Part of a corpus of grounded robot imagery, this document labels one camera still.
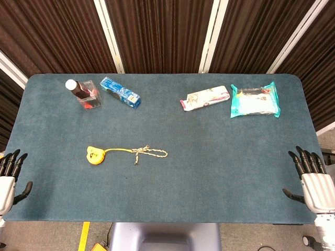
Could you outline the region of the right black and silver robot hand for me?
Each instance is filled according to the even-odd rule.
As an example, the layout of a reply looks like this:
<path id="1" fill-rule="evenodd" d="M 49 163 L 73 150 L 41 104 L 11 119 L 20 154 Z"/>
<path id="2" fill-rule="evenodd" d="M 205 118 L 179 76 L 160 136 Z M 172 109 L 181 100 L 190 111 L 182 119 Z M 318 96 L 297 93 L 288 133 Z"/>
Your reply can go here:
<path id="1" fill-rule="evenodd" d="M 288 151 L 292 158 L 303 195 L 295 195 L 286 188 L 282 192 L 291 200 L 305 204 L 315 214 L 334 214 L 334 182 L 320 156 L 296 146 L 298 154 Z"/>

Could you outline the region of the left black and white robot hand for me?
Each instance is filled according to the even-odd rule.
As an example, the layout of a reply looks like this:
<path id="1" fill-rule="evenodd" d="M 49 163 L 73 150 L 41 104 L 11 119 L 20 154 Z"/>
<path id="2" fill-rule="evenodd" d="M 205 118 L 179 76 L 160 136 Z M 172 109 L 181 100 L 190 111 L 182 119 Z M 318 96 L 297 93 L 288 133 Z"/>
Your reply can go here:
<path id="1" fill-rule="evenodd" d="M 1 220 L 11 208 L 26 199 L 33 187 L 33 181 L 29 181 L 22 193 L 15 195 L 16 184 L 23 165 L 28 154 L 24 153 L 18 157 L 20 149 L 6 154 L 1 159 Z"/>

